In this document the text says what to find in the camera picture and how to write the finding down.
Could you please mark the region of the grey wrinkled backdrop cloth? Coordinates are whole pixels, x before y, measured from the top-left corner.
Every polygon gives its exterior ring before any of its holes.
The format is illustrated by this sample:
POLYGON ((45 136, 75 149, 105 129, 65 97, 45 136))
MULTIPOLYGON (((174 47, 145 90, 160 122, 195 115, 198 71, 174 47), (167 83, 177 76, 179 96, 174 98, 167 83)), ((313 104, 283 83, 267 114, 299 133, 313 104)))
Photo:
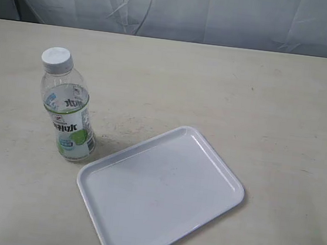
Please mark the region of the grey wrinkled backdrop cloth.
POLYGON ((0 18, 327 57, 327 0, 0 0, 0 18))

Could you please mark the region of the white rectangular plastic tray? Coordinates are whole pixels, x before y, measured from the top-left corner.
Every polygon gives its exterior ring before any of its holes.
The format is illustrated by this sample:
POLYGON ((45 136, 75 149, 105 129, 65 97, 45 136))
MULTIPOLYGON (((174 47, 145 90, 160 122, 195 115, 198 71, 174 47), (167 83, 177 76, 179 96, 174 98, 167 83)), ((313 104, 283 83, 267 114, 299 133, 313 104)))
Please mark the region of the white rectangular plastic tray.
POLYGON ((239 205, 241 182, 195 128, 182 126, 82 167, 101 245, 170 245, 239 205))

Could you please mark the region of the clear plastic drink bottle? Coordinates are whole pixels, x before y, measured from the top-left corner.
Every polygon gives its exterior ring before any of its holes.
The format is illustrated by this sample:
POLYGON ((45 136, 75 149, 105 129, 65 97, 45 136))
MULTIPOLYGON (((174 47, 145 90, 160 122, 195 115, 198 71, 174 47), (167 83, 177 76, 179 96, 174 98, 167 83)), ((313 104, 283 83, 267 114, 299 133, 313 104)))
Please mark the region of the clear plastic drink bottle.
POLYGON ((45 71, 41 98, 55 129, 59 154, 73 162, 87 159, 95 149, 96 138, 90 122, 90 95, 85 80, 74 68, 70 50, 52 47, 41 57, 45 71))

